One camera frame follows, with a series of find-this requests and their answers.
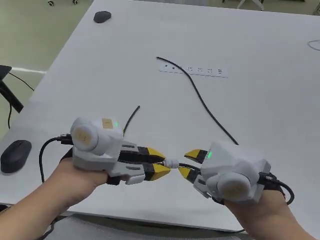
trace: tiled floor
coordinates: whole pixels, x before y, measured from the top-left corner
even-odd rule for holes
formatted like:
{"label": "tiled floor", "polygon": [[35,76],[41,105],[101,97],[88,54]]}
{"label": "tiled floor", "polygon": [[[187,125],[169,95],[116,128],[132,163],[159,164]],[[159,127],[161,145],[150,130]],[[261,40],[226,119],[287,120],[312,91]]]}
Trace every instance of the tiled floor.
{"label": "tiled floor", "polygon": [[[152,0],[187,3],[213,7],[235,8],[239,1],[228,0]],[[288,0],[265,0],[266,11],[312,14],[320,0],[306,2]],[[91,0],[54,0],[51,7],[46,0],[0,0],[0,64],[32,71],[47,71],[55,57],[77,26],[91,4]],[[257,10],[257,6],[247,0],[243,9]],[[13,71],[34,88],[43,73]],[[11,76],[5,82],[22,101],[28,102],[32,92],[23,83]],[[0,96],[0,139],[7,132],[8,103]],[[17,117],[13,111],[12,121]]]}

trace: power strip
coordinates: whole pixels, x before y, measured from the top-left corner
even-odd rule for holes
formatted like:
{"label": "power strip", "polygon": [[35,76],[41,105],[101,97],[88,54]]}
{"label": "power strip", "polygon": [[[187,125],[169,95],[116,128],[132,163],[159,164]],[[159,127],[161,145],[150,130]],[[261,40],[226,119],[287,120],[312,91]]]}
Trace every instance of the power strip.
{"label": "power strip", "polygon": [[[220,78],[229,77],[227,71],[223,70],[222,68],[195,67],[193,65],[182,65],[180,67],[182,67],[190,75],[202,75],[202,76],[220,77]],[[179,68],[167,62],[161,62],[159,64],[159,71],[166,72],[166,73],[183,74],[183,72]]]}

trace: black cable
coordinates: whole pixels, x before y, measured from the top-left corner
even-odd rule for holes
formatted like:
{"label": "black cable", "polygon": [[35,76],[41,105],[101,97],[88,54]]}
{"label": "black cable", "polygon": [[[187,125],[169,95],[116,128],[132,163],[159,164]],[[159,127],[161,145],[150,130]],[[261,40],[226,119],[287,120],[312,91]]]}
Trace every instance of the black cable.
{"label": "black cable", "polygon": [[308,41],[307,44],[310,48],[314,49],[314,50],[317,50],[317,51],[320,51],[319,48],[316,48],[314,46],[311,46],[312,43],[320,43],[320,40],[313,40],[313,41]]}
{"label": "black cable", "polygon": [[178,69],[180,69],[190,80],[196,94],[198,95],[198,98],[200,99],[204,109],[206,110],[206,112],[210,115],[210,117],[215,121],[215,123],[222,129],[222,131],[232,140],[232,142],[235,144],[235,145],[239,145],[239,143],[237,142],[237,140],[224,128],[224,126],[222,126],[222,124],[216,119],[216,117],[211,113],[211,111],[208,109],[207,105],[205,104],[204,100],[202,99],[194,81],[192,80],[191,76],[182,68],[180,67],[179,65],[175,64],[174,62],[172,61],[169,61],[165,58],[162,58],[162,57],[159,57],[157,56],[156,59],[159,59],[159,60],[162,60],[164,62],[167,62],[169,64],[172,64],[173,66],[177,67]]}
{"label": "black cable", "polygon": [[11,126],[10,126],[10,120],[11,120],[11,115],[12,115],[12,103],[11,103],[11,100],[10,100],[10,96],[2,89],[0,89],[1,93],[6,95],[7,99],[8,99],[8,103],[9,103],[9,115],[8,115],[8,128],[10,129]]}
{"label": "black cable", "polygon": [[43,157],[45,148],[46,148],[46,146],[47,146],[49,143],[52,143],[52,142],[54,142],[54,141],[59,141],[59,140],[61,140],[61,137],[60,137],[60,136],[50,138],[48,141],[46,141],[46,142],[42,145],[42,147],[41,147],[41,149],[40,149],[40,152],[39,152],[39,168],[40,168],[41,182],[42,182],[42,183],[45,182],[44,167],[43,167],[43,164],[42,164],[42,157]]}
{"label": "black cable", "polygon": [[139,108],[140,108],[140,105],[138,105],[138,106],[136,107],[136,109],[133,111],[133,113],[132,113],[131,116],[129,117],[128,121],[126,122],[126,124],[125,124],[125,126],[124,126],[124,129],[123,129],[123,135],[125,135],[126,130],[127,130],[128,126],[129,126],[129,123],[131,122],[132,118],[136,115],[136,113],[137,113],[137,111],[139,110]]}
{"label": "black cable", "polygon": [[281,187],[283,187],[284,189],[286,189],[288,192],[289,192],[289,194],[290,194],[290,198],[289,198],[289,200],[286,202],[286,204],[287,205],[290,205],[293,201],[294,201],[294,199],[295,199],[295,193],[294,193],[294,191],[292,191],[292,189],[287,185],[287,184],[285,184],[284,182],[282,182],[282,181],[279,181],[279,180],[274,180],[274,179],[272,179],[272,180],[270,180],[271,182],[273,182],[273,183],[275,183],[275,184],[278,184],[278,185],[280,185]]}
{"label": "black cable", "polygon": [[46,231],[41,237],[37,238],[36,240],[44,240],[50,233],[52,233],[55,230],[55,224],[57,220],[54,219],[50,224],[50,229]]}
{"label": "black cable", "polygon": [[9,74],[10,74],[11,76],[14,76],[16,79],[19,79],[21,82],[23,82],[25,85],[27,85],[32,91],[34,91],[34,89],[33,89],[26,81],[22,80],[20,77],[14,75],[14,74],[11,73],[11,72],[9,72]]}

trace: forearm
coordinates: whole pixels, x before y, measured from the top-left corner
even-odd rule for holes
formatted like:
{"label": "forearm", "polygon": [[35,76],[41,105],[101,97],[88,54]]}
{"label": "forearm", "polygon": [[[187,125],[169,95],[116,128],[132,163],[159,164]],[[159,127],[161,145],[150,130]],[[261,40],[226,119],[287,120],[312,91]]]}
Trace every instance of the forearm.
{"label": "forearm", "polygon": [[295,219],[287,216],[271,216],[259,223],[244,225],[255,240],[315,240]]}
{"label": "forearm", "polygon": [[314,240],[297,222],[278,191],[265,191],[259,204],[225,205],[236,216],[248,234],[256,240]]}
{"label": "forearm", "polygon": [[56,216],[67,210],[59,186],[45,182],[0,215],[1,240],[35,240]]}

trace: black mouse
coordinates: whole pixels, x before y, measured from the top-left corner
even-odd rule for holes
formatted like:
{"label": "black mouse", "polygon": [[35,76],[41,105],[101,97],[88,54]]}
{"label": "black mouse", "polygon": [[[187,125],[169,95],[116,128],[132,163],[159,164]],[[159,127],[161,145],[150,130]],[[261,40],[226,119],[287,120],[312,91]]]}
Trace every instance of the black mouse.
{"label": "black mouse", "polygon": [[93,21],[97,24],[102,24],[111,18],[111,13],[108,11],[97,11],[94,15]]}
{"label": "black mouse", "polygon": [[31,143],[27,140],[17,140],[11,143],[1,155],[1,171],[12,174],[22,169],[30,151]]}

